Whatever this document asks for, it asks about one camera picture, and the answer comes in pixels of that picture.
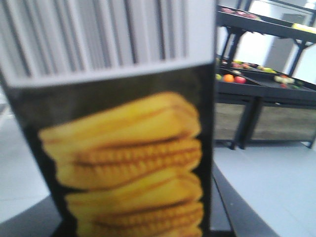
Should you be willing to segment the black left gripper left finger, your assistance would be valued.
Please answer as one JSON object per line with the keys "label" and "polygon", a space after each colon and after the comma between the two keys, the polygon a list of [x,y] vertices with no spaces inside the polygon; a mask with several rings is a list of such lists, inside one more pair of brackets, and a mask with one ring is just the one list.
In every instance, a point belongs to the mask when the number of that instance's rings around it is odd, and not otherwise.
{"label": "black left gripper left finger", "polygon": [[60,237],[62,218],[51,197],[0,224],[2,237]]}

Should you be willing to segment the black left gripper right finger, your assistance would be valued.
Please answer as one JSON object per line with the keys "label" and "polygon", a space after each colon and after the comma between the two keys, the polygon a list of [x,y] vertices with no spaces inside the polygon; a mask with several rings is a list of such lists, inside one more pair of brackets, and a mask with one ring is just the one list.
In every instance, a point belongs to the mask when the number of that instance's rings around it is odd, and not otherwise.
{"label": "black left gripper right finger", "polygon": [[217,165],[212,168],[210,219],[213,237],[279,236],[238,194]]}

